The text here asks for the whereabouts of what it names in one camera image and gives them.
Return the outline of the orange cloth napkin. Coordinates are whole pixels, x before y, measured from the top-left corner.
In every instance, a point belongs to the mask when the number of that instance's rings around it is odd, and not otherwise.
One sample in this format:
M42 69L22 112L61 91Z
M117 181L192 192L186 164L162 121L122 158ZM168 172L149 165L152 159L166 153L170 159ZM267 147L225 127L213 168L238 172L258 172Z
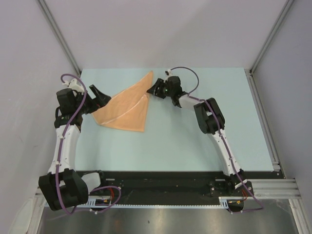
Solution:
M103 127L144 132L154 73L148 72L140 81L114 95L107 105L93 112L95 122Z

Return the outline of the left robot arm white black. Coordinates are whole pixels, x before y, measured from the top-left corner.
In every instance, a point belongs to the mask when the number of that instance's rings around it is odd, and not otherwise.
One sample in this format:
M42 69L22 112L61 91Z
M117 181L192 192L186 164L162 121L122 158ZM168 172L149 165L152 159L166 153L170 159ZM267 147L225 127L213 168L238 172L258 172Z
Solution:
M101 171L80 176L75 170L82 116L104 107L111 99L94 85L89 88L95 98L86 94L80 85L56 93L59 106L54 122L57 134L54 157L48 173L39 177L39 188L53 211L84 204L91 191L102 195L108 189L108 183L101 179Z

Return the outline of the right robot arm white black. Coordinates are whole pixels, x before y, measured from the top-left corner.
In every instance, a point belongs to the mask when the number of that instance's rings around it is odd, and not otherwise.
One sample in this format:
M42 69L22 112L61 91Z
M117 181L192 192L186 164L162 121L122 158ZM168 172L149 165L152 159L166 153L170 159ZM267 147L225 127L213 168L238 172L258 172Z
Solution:
M216 147L227 179L225 191L229 195L237 195L242 190L245 194L252 193L244 170L230 148L225 132L225 118L214 98L202 99L189 95L182 90L178 76L169 76L165 80L158 78L147 93L162 99L169 97L174 106L193 110L200 130L211 138Z

